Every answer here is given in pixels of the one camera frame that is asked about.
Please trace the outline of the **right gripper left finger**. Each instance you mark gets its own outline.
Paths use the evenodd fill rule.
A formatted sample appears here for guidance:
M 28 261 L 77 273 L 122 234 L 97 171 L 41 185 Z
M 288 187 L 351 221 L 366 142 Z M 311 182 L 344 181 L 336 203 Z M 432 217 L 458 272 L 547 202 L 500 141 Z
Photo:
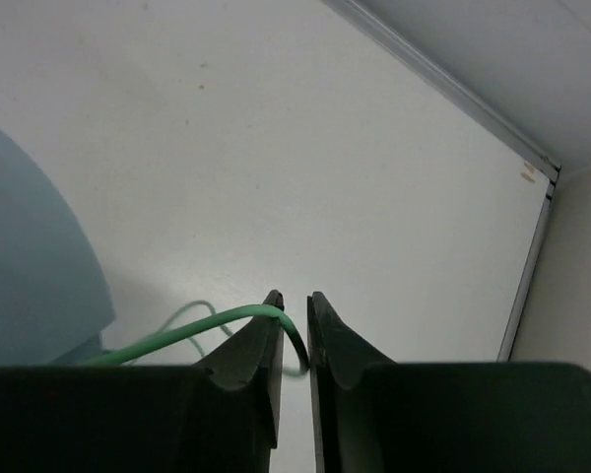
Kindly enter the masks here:
M 256 316 L 200 362 L 0 369 L 0 472 L 265 472 L 284 333 Z

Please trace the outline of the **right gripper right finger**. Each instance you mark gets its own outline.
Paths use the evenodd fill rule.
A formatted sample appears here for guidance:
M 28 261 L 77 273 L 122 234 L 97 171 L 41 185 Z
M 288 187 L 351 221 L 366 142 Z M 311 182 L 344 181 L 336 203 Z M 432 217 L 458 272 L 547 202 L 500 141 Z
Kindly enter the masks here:
M 320 472 L 591 472 L 591 372 L 565 363 L 397 363 L 307 300 Z

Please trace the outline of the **blue headphones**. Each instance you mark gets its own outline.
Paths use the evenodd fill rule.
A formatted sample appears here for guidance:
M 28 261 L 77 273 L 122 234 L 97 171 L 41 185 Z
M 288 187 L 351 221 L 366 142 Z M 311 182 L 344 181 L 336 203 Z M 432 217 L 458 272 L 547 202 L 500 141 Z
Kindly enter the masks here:
M 0 130 L 0 367 L 93 359 L 113 319 L 109 286 L 78 219 Z

